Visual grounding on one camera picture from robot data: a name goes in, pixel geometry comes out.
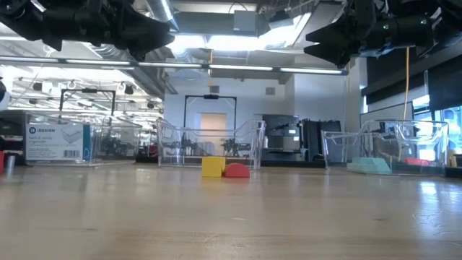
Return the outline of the black machine cabinet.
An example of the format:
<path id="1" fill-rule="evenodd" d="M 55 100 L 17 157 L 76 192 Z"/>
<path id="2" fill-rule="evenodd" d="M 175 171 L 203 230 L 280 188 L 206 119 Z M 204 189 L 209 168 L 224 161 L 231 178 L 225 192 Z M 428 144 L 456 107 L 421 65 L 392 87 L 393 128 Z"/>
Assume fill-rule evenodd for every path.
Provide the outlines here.
<path id="1" fill-rule="evenodd" d="M 263 161 L 297 161 L 300 156 L 299 117 L 263 114 L 266 123 Z"/>

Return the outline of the black shelf unit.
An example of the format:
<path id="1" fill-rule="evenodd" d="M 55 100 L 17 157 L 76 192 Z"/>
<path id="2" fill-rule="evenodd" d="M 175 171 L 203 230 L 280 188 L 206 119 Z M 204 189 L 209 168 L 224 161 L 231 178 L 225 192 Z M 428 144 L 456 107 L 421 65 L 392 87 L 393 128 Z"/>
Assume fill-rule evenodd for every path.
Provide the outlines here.
<path id="1" fill-rule="evenodd" d="M 0 110 L 0 151 L 8 156 L 15 156 L 16 166 L 25 166 L 24 155 L 24 125 L 23 110 Z"/>

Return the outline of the silver round air duct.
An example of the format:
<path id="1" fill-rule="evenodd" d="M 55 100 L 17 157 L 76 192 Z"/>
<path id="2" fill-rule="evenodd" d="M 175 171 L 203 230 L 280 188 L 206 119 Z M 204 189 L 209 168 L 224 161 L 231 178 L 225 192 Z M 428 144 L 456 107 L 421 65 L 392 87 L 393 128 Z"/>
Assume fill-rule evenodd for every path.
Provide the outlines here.
<path id="1" fill-rule="evenodd" d="M 135 58 L 128 52 L 118 50 L 113 45 L 103 44 L 95 47 L 90 43 L 85 45 L 103 60 L 135 61 Z M 133 69 L 122 69 L 123 73 L 132 77 L 148 95 L 165 99 L 166 94 L 177 94 L 176 89 L 168 82 L 168 75 L 165 69 L 156 67 L 134 67 Z"/>

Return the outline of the teal long rectangular block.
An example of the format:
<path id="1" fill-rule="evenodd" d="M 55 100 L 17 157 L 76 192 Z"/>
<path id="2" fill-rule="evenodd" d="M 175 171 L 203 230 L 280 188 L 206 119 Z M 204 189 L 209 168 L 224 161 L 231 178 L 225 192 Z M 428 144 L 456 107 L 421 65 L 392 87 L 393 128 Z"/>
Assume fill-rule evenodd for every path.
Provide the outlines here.
<path id="1" fill-rule="evenodd" d="M 378 169 L 373 164 L 362 164 L 362 163 L 348 163 L 346 165 L 346 169 L 348 171 L 356 172 L 356 173 L 377 173 Z"/>

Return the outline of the yellow cube block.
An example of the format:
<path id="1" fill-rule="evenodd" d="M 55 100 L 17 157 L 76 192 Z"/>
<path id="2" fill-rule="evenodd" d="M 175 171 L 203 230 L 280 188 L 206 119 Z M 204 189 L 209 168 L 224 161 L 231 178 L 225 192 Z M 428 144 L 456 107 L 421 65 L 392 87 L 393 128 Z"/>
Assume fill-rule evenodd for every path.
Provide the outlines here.
<path id="1" fill-rule="evenodd" d="M 203 177 L 221 178 L 225 170 L 225 162 L 224 157 L 202 157 L 201 175 Z"/>

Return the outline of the clear plastic bin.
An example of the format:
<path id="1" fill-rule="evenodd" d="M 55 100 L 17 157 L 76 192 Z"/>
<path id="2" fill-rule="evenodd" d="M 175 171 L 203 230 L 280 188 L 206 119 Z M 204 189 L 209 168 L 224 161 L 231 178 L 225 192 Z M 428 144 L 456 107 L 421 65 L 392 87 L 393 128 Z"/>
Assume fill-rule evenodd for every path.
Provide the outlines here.
<path id="1" fill-rule="evenodd" d="M 443 176 L 448 160 L 449 125 L 442 121 L 367 121 L 358 132 L 322 131 L 326 168 L 347 170 L 354 157 L 383 158 L 388 176 Z M 431 166 L 408 165 L 406 158 Z"/>
<path id="2" fill-rule="evenodd" d="M 226 164 L 241 163 L 251 170 L 261 166 L 263 140 L 266 123 L 249 120 L 237 129 L 190 129 L 176 127 L 165 120 L 157 121 L 157 150 L 160 166 L 201 167 L 202 157 L 224 157 Z M 193 156 L 183 156 L 180 153 L 180 140 L 183 133 L 196 142 L 198 147 Z M 236 139 L 239 143 L 251 145 L 250 152 L 245 157 L 228 157 L 222 144 L 226 139 Z"/>

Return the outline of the clear bin with iDesign label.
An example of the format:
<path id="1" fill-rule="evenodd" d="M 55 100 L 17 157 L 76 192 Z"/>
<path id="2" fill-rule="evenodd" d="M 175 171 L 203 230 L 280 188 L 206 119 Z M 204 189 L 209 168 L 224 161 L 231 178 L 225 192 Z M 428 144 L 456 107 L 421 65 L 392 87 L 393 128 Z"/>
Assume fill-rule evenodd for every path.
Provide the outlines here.
<path id="1" fill-rule="evenodd" d="M 134 163 L 139 149 L 138 126 L 88 123 L 26 125 L 25 162 L 31 166 L 97 167 Z"/>

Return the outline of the black storage cabinet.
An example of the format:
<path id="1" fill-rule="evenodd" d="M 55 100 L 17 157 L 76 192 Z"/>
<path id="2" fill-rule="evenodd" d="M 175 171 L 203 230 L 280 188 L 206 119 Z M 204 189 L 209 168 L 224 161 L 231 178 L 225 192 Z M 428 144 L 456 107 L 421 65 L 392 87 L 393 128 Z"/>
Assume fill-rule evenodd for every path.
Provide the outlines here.
<path id="1" fill-rule="evenodd" d="M 340 131 L 340 121 L 312 121 L 310 119 L 301 120 L 302 124 L 302 148 L 305 160 L 312 162 L 318 155 L 323 155 L 322 131 Z"/>

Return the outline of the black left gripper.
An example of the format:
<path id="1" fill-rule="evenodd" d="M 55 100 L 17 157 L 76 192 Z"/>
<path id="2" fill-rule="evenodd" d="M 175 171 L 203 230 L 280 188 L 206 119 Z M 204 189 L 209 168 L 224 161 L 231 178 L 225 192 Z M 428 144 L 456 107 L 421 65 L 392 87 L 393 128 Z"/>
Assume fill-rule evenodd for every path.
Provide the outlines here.
<path id="1" fill-rule="evenodd" d="M 145 61 L 148 49 L 172 43 L 170 26 L 146 17 L 123 0 L 39 0 L 44 7 L 42 41 L 60 51 L 67 41 L 127 47 L 136 61 Z"/>

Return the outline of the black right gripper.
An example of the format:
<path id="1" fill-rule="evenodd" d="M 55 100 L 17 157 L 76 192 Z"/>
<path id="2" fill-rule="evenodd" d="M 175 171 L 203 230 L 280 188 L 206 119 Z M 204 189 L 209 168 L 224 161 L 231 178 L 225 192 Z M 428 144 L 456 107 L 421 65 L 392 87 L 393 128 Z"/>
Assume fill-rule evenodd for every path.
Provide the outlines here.
<path id="1" fill-rule="evenodd" d="M 339 69 L 344 68 L 352 56 L 379 56 L 380 48 L 367 42 L 377 24 L 377 12 L 374 0 L 348 0 L 348 16 L 308 33 L 306 41 L 316 44 L 304 47 L 304 52 Z"/>

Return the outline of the red half-round block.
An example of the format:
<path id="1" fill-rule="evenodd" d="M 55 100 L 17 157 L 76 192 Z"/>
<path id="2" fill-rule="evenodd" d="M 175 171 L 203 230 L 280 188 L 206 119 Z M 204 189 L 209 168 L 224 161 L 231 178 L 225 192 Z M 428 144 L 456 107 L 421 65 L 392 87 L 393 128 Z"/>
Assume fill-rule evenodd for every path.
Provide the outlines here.
<path id="1" fill-rule="evenodd" d="M 241 163 L 230 163 L 222 174 L 225 178 L 250 178 L 249 168 Z"/>

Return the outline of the grey ceiling unit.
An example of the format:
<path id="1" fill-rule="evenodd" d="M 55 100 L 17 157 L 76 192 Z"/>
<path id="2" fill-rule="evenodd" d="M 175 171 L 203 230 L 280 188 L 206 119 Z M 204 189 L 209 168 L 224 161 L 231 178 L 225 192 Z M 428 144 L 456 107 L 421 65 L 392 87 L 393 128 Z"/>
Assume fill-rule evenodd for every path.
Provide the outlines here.
<path id="1" fill-rule="evenodd" d="M 254 11 L 235 10 L 233 33 L 235 35 L 256 35 L 257 15 Z"/>

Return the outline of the teal triangular block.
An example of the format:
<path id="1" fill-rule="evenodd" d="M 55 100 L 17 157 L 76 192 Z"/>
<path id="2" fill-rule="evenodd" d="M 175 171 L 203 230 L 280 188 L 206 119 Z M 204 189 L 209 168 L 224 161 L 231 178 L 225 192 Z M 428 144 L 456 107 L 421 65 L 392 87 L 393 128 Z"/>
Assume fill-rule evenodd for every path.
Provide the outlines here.
<path id="1" fill-rule="evenodd" d="M 354 157 L 351 163 L 373 164 L 378 169 L 378 172 L 374 174 L 391 174 L 391 169 L 383 158 Z"/>

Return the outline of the black station frame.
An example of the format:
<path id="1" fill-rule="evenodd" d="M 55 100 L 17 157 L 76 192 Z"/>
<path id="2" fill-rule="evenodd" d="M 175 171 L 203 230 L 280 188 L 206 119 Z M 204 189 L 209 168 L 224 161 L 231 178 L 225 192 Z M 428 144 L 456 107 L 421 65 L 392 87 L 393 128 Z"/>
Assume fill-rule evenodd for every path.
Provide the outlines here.
<path id="1" fill-rule="evenodd" d="M 98 89 L 91 89 L 91 88 L 84 88 L 84 89 L 61 89 L 61 96 L 60 96 L 60 103 L 59 103 L 59 112 L 62 112 L 64 109 L 64 103 L 65 103 L 65 98 L 64 95 L 66 92 L 82 92 L 82 93 L 87 93 L 87 94 L 97 94 L 97 93 L 110 93 L 112 95 L 112 98 L 110 99 L 111 101 L 111 110 L 110 110 L 110 115 L 114 116 L 115 113 L 115 108 L 116 108 L 116 91 L 115 90 L 98 90 Z"/>
<path id="2" fill-rule="evenodd" d="M 183 127 L 202 129 L 204 114 L 224 115 L 223 129 L 237 128 L 237 97 L 207 95 L 186 95 L 184 98 Z"/>

